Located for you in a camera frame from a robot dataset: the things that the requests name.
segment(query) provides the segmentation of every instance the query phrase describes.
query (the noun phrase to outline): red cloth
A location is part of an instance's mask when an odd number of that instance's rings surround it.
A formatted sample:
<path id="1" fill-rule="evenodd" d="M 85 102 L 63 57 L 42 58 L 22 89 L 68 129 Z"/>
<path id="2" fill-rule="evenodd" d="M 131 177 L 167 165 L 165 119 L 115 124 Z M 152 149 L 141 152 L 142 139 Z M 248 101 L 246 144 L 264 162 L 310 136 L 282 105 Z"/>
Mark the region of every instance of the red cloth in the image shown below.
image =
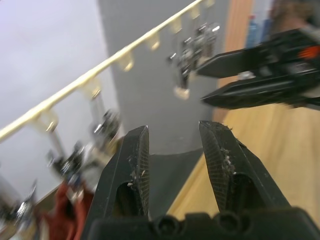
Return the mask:
<path id="1" fill-rule="evenodd" d="M 70 217 L 67 215 L 67 190 L 68 186 L 62 183 L 55 194 L 54 214 L 43 215 L 49 228 L 49 240 L 79 240 L 84 229 L 94 195 L 85 190 L 83 200 L 73 205 L 74 217 Z"/>

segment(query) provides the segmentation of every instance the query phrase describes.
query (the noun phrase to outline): red fabric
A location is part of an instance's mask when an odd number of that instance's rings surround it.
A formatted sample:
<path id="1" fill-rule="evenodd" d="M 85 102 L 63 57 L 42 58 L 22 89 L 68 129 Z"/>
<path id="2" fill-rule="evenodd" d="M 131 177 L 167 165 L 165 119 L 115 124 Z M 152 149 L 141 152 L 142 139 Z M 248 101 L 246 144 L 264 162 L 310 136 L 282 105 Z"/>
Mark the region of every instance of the red fabric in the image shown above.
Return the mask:
<path id="1" fill-rule="evenodd" d="M 43 215 L 48 223 L 49 240 L 79 240 L 85 226 L 85 221 L 93 200 L 93 194 L 84 191 L 82 201 L 73 206 L 75 217 L 67 216 L 68 186 L 62 183 L 55 194 L 55 213 Z"/>

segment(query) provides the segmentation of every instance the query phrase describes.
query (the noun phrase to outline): gray wall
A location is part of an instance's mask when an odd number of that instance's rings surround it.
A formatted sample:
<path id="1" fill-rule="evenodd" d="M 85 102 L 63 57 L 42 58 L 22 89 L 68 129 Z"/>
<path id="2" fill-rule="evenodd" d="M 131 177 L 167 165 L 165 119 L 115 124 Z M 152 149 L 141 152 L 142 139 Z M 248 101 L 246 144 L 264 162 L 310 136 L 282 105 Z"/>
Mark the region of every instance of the gray wall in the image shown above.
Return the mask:
<path id="1" fill-rule="evenodd" d="M 1 0 L 0 31 L 0 128 L 107 58 L 95 0 Z M 100 78 L 105 106 L 117 108 L 110 70 Z M 81 93 L 54 110 L 68 153 L 77 140 L 90 140 L 92 117 Z M 37 179 L 43 197 L 60 182 L 47 168 L 50 147 L 46 136 L 25 127 L 0 144 L 0 175 L 24 197 Z"/>
<path id="2" fill-rule="evenodd" d="M 123 48 L 192 1 L 99 0 L 109 53 Z M 217 0 L 207 19 L 221 23 L 218 52 L 223 49 L 228 4 L 228 0 Z M 183 17 L 182 23 L 183 36 L 190 37 L 188 16 Z M 212 108 L 201 104 L 200 98 L 216 88 L 216 81 L 199 77 L 190 85 L 190 99 L 177 99 L 165 61 L 172 52 L 172 35 L 168 28 L 160 32 L 160 41 L 156 52 L 150 52 L 145 45 L 133 51 L 135 63 L 130 72 L 113 67 L 115 86 L 126 131 L 148 125 L 151 153 L 183 153 L 202 146 L 198 121 L 211 120 Z"/>

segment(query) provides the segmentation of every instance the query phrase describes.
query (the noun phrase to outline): wooden floor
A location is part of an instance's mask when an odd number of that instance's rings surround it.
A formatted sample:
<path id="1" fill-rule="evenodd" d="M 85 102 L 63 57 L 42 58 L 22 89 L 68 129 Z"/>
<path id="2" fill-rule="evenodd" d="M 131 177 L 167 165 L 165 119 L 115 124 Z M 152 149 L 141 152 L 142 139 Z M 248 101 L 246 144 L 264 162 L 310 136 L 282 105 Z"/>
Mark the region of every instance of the wooden floor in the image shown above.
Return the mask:
<path id="1" fill-rule="evenodd" d="M 308 211 L 320 223 L 320 111 L 272 104 L 229 111 L 224 124 L 257 155 L 292 206 Z M 168 213 L 218 207 L 202 157 Z"/>

